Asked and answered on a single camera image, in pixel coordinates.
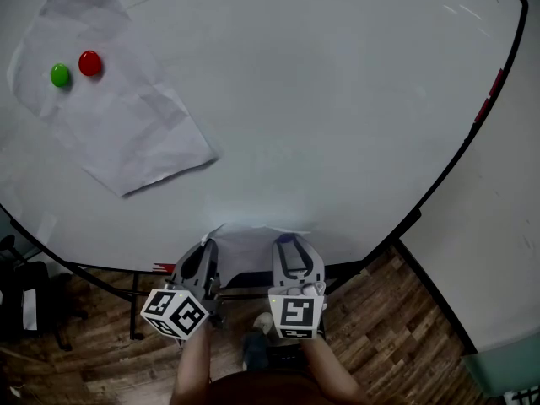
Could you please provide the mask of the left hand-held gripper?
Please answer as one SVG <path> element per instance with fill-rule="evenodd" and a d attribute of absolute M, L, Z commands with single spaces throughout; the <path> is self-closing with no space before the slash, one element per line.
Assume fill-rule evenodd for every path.
<path fill-rule="evenodd" d="M 177 262 L 165 286 L 151 290 L 140 312 L 143 319 L 175 339 L 189 339 L 205 321 L 221 328 L 222 300 L 212 290 L 218 254 L 214 240 L 193 246 Z"/>

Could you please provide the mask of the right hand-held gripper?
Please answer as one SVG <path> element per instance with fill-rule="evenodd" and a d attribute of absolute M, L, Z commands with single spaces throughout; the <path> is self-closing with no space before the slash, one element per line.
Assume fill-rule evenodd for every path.
<path fill-rule="evenodd" d="M 288 277 L 284 244 L 287 236 L 273 242 L 273 284 L 285 285 Z M 325 265 L 319 253 L 304 238 L 296 237 L 294 247 L 305 266 L 304 283 L 293 287 L 269 289 L 268 299 L 273 324 L 283 339 L 314 339 L 322 312 L 326 309 Z"/>

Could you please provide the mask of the small white paper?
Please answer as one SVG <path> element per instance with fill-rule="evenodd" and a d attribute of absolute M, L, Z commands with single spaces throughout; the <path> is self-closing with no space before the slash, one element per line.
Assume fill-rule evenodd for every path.
<path fill-rule="evenodd" d="M 201 245 L 209 240 L 217 245 L 220 283 L 229 285 L 232 279 L 241 273 L 269 271 L 273 274 L 273 242 L 287 233 L 304 237 L 310 232 L 226 223 L 205 234 Z"/>

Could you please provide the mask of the large white paper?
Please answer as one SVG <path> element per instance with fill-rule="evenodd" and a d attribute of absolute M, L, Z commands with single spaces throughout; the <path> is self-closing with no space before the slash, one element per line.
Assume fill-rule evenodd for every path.
<path fill-rule="evenodd" d="M 102 71 L 84 76 L 80 55 Z M 51 83 L 54 64 L 70 83 Z M 215 153 L 119 0 L 46 0 L 7 72 L 19 103 L 86 172 L 123 196 L 212 161 Z"/>

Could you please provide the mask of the white whiteboard with black frame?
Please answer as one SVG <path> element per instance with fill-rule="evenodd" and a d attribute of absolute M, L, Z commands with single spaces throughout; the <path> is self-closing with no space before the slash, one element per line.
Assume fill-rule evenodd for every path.
<path fill-rule="evenodd" d="M 523 0 L 119 0 L 215 153 L 126 195 L 8 85 L 46 0 L 0 0 L 0 213 L 57 262 L 152 271 L 222 224 L 364 260 L 466 145 Z"/>

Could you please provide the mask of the person's left forearm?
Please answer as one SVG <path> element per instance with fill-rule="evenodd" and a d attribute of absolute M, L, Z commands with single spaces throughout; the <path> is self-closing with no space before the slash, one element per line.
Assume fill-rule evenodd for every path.
<path fill-rule="evenodd" d="M 211 327 L 205 321 L 184 342 L 170 405 L 204 405 L 210 385 Z"/>

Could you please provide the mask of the person's right forearm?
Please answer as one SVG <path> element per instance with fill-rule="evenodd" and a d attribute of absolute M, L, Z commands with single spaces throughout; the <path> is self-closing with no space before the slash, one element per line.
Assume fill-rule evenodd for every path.
<path fill-rule="evenodd" d="M 310 370 L 323 395 L 340 405 L 371 405 L 358 382 L 340 363 L 321 335 L 300 342 Z"/>

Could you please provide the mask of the person's light shoe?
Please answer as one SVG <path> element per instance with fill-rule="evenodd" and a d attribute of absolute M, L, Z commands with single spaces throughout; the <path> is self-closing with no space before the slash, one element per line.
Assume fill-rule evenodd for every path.
<path fill-rule="evenodd" d="M 270 312 L 261 313 L 253 322 L 252 329 L 256 332 L 261 332 L 268 335 L 273 328 L 273 316 Z"/>

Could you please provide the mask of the person's leg in jeans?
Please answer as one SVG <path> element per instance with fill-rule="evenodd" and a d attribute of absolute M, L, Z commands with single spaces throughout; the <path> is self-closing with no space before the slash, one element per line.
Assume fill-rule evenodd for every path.
<path fill-rule="evenodd" d="M 267 357 L 267 335 L 260 329 L 248 332 L 242 343 L 244 370 L 263 370 L 269 365 Z"/>

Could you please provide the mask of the person's brown shirt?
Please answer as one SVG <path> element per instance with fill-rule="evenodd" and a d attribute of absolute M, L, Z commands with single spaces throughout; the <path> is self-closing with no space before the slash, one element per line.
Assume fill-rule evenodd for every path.
<path fill-rule="evenodd" d="M 297 370 L 243 371 L 209 384 L 206 405 L 334 405 Z"/>

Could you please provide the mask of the black office chair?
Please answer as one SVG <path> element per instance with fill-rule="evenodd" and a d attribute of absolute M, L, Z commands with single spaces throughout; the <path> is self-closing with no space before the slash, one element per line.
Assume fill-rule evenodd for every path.
<path fill-rule="evenodd" d="M 50 333 L 61 350 L 70 352 L 72 346 L 60 332 L 61 322 L 69 317 L 88 318 L 85 310 L 68 302 L 65 291 L 70 276 L 63 273 L 51 278 L 44 262 L 29 262 L 16 250 L 14 235 L 0 240 L 0 254 L 5 251 L 13 256 L 13 260 L 0 260 L 0 342 L 41 338 Z M 23 294 L 29 289 L 36 289 L 37 331 L 23 329 Z"/>

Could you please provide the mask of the white paper sheet on chair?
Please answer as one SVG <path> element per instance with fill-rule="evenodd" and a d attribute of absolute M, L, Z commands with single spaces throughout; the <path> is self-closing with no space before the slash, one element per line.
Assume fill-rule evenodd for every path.
<path fill-rule="evenodd" d="M 36 303 L 36 289 L 29 289 L 24 291 L 22 310 L 23 329 L 26 331 L 37 331 L 38 315 Z"/>

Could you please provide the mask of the pale green plastic bin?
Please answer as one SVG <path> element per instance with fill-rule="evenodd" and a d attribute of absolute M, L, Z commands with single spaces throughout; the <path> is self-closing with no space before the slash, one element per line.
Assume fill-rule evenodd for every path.
<path fill-rule="evenodd" d="M 540 387 L 540 332 L 462 360 L 486 397 Z"/>

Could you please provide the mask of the green round magnet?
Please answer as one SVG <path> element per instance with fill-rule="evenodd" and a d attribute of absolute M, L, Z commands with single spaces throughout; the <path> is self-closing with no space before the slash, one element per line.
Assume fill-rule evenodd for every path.
<path fill-rule="evenodd" d="M 70 83 L 70 72 L 68 67 L 63 63 L 56 63 L 50 71 L 51 83 L 58 88 L 63 88 Z"/>

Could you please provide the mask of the red plastic strip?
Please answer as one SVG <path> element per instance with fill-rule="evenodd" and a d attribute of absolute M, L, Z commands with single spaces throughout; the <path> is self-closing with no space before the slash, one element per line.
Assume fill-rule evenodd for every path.
<path fill-rule="evenodd" d="M 493 83 L 493 85 L 492 85 L 492 87 L 491 87 L 485 101 L 482 104 L 482 107 L 481 107 L 480 111 L 478 112 L 478 114 L 476 115 L 476 117 L 474 119 L 475 124 L 480 123 L 484 119 L 484 116 L 487 113 L 487 109 L 489 107 L 490 101 L 494 98 L 495 93 L 498 91 L 498 88 L 500 86 L 501 79 L 503 78 L 503 75 L 504 75 L 504 70 L 501 68 L 499 70 L 496 78 L 495 78 L 495 81 L 494 81 L 494 83 Z"/>

